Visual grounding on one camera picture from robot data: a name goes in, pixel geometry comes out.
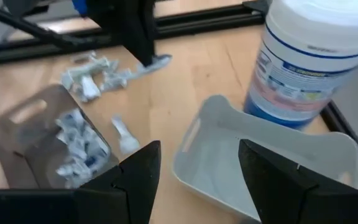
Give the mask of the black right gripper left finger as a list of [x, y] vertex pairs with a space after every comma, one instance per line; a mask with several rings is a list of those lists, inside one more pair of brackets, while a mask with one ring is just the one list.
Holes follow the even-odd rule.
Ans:
[[75, 193], [76, 224], [149, 224], [160, 167], [156, 140], [82, 185]]

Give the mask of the brown translucent plastic bin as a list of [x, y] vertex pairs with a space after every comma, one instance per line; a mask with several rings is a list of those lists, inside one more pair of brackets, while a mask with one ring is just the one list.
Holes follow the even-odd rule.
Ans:
[[[76, 108], [85, 119], [81, 129], [62, 129], [55, 123], [62, 113]], [[0, 115], [0, 163], [10, 188], [73, 189], [81, 186], [71, 185], [56, 173], [61, 165], [74, 160], [85, 163], [69, 155], [66, 135], [74, 130], [82, 136], [85, 132], [95, 132], [108, 153], [107, 163], [100, 170], [90, 169], [92, 176], [88, 181], [118, 164], [110, 145], [62, 85], [50, 85]]]

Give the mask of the white packet with dark print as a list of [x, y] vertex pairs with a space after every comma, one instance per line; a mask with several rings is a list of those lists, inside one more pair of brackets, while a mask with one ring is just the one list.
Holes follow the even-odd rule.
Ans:
[[85, 160], [86, 166], [92, 171], [100, 170], [108, 160], [108, 153], [104, 150], [105, 144], [99, 141], [91, 141], [87, 144]]
[[70, 91], [72, 86], [73, 86], [73, 79], [70, 75], [70, 72], [63, 72], [61, 75], [60, 75], [60, 83], [63, 85], [63, 87]]
[[56, 173], [64, 177], [71, 185], [84, 184], [92, 176], [90, 168], [83, 161], [76, 160], [61, 165]]
[[66, 135], [69, 155], [79, 159], [99, 154], [102, 150], [98, 142], [99, 136], [95, 132], [85, 132], [82, 136], [77, 130]]
[[76, 108], [70, 111], [62, 113], [55, 123], [62, 129], [75, 128], [81, 129], [85, 123], [85, 119], [81, 114], [81, 111]]

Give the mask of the grey plastic bin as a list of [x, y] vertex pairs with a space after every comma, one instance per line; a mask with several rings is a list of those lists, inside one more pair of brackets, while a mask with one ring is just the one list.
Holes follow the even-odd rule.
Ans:
[[194, 194], [239, 215], [244, 223], [258, 223], [239, 163], [241, 139], [358, 189], [358, 144], [350, 136], [281, 126], [233, 108], [222, 95], [204, 100], [175, 154], [172, 172]]

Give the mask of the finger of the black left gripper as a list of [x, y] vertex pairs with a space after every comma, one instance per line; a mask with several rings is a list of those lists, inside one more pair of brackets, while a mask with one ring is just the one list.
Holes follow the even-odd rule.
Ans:
[[144, 66], [153, 64], [155, 57], [155, 29], [146, 31], [118, 29], [121, 44]]

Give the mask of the white narrow packet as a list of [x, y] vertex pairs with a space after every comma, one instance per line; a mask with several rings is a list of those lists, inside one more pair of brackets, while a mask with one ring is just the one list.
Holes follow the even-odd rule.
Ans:
[[103, 77], [104, 81], [99, 86], [100, 91], [114, 91], [127, 87], [132, 72], [129, 69], [120, 72], [103, 72]]
[[97, 54], [93, 50], [93, 51], [90, 51], [90, 52], [86, 52], [86, 53], [82, 53], [82, 54], [72, 56], [72, 58], [70, 60], [73, 63], [80, 63], [80, 62], [85, 62], [85, 61], [89, 61], [89, 60], [94, 60], [96, 58], [96, 56], [97, 56]]
[[143, 75], [160, 70], [171, 62], [172, 57], [173, 56], [170, 54], [156, 55], [152, 58], [152, 63], [150, 65], [145, 67], [141, 63], [138, 64], [136, 73], [138, 75]]

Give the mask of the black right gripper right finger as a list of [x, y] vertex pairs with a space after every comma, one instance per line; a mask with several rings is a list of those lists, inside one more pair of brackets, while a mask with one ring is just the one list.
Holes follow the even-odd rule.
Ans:
[[358, 190], [248, 139], [238, 156], [262, 224], [358, 224]]

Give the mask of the white wipes canister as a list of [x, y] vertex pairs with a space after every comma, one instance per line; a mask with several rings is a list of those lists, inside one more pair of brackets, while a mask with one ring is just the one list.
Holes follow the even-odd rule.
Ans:
[[358, 0], [272, 0], [244, 103], [301, 129], [358, 68]]

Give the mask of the green striped long packet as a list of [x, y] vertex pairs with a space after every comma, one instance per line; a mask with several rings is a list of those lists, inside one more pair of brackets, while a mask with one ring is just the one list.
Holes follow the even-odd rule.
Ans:
[[82, 75], [92, 75], [94, 73], [102, 72], [104, 69], [108, 68], [110, 65], [109, 60], [102, 58], [100, 60], [95, 60], [91, 63], [81, 65], [79, 67], [69, 68], [67, 73], [72, 77], [79, 77]]

